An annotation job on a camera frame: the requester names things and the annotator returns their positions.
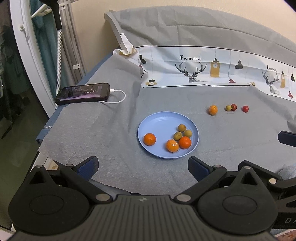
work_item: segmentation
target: bed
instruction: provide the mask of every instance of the bed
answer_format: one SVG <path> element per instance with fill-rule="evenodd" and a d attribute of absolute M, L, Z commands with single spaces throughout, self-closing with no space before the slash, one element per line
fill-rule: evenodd
<path fill-rule="evenodd" d="M 59 107 L 37 137 L 39 152 L 63 164 L 96 155 L 96 181 L 175 196 L 196 183 L 187 169 L 189 156 L 157 158 L 137 140 L 145 117 L 174 111 L 197 125 L 200 142 L 191 155 L 210 166 L 237 170 L 248 160 L 277 172 L 295 163 L 296 149 L 277 140 L 281 130 L 296 132 L 295 43 L 250 20 L 205 8 L 127 9 L 105 18 L 121 50 L 80 84 L 108 82 L 127 98 L 116 106 Z M 250 111 L 223 110 L 232 103 Z M 212 104 L 219 108 L 216 116 L 207 113 Z"/>

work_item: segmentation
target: smartphone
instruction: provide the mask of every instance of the smartphone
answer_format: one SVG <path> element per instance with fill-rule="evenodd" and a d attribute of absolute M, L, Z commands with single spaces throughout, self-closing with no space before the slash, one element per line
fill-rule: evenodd
<path fill-rule="evenodd" d="M 99 83 L 91 85 L 76 85 L 64 87 L 59 91 L 55 98 L 58 105 L 71 104 L 79 102 L 95 102 L 107 100 L 110 94 L 110 85 L 108 83 Z"/>

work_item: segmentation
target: cherry tomato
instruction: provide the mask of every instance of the cherry tomato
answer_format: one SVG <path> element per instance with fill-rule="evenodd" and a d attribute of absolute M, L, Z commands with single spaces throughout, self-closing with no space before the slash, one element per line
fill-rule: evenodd
<path fill-rule="evenodd" d="M 236 109 L 237 109 L 236 104 L 232 104 L 232 105 L 231 105 L 231 110 L 232 110 L 232 111 L 235 111 Z"/>
<path fill-rule="evenodd" d="M 247 113 L 249 111 L 249 107 L 247 105 L 243 106 L 242 111 Z"/>
<path fill-rule="evenodd" d="M 211 105 L 209 107 L 209 113 L 210 113 L 210 115 L 215 115 L 215 114 L 217 114 L 217 112 L 218 112 L 218 107 L 217 106 Z"/>

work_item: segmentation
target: gray blanket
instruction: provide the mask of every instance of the gray blanket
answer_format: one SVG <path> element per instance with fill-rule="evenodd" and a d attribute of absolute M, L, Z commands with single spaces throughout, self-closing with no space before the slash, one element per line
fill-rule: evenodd
<path fill-rule="evenodd" d="M 77 164 L 90 155 L 100 161 L 93 179 L 141 194 L 171 194 L 196 180 L 187 169 L 189 156 L 164 160 L 147 153 L 138 142 L 137 128 L 148 115 L 175 111 L 195 122 L 200 141 L 191 155 L 209 165 L 237 170 L 243 160 L 271 171 L 295 163 L 296 148 L 280 144 L 281 130 L 296 132 L 295 103 L 266 95 L 253 86 L 141 87 L 139 67 L 119 55 L 110 57 L 88 83 L 109 82 L 126 92 L 120 104 L 77 103 L 65 107 L 44 138 L 39 151 L 63 164 Z M 110 101 L 122 98 L 112 93 Z M 227 104 L 238 110 L 226 112 Z M 218 114 L 207 108 L 216 104 Z M 243 113 L 239 108 L 248 105 Z"/>

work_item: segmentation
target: white charging cable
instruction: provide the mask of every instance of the white charging cable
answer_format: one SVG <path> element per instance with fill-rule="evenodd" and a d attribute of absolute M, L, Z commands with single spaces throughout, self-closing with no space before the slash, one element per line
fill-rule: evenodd
<path fill-rule="evenodd" d="M 99 101 L 99 102 L 102 102 L 102 103 L 106 103 L 106 104 L 118 104 L 118 103 L 121 103 L 122 101 L 124 101 L 126 99 L 126 94 L 124 91 L 122 90 L 115 90 L 115 89 L 110 89 L 110 92 L 116 92 L 116 91 L 120 91 L 124 94 L 124 98 L 121 100 L 121 101 L 117 101 L 117 102 L 108 102 L 108 101 Z"/>

